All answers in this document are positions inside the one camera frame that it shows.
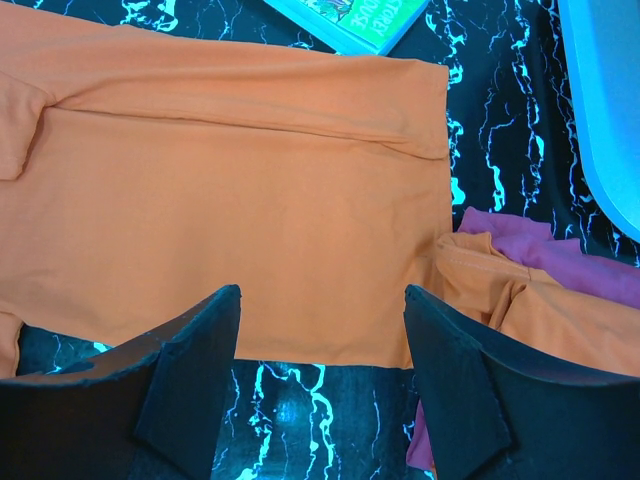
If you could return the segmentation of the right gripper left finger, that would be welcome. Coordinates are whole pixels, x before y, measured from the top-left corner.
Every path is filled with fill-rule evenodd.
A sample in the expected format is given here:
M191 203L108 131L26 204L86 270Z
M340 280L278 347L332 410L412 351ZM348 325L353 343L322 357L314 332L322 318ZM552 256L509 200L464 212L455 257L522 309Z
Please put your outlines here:
M207 479L236 349L228 285L118 347L1 383L5 479Z

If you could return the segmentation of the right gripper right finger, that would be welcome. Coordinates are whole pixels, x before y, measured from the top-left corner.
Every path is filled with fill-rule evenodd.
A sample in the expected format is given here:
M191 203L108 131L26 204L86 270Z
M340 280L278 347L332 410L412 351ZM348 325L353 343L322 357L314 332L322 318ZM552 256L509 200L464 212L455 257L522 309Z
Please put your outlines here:
M405 302L438 478L638 478L638 378L531 348L417 285Z

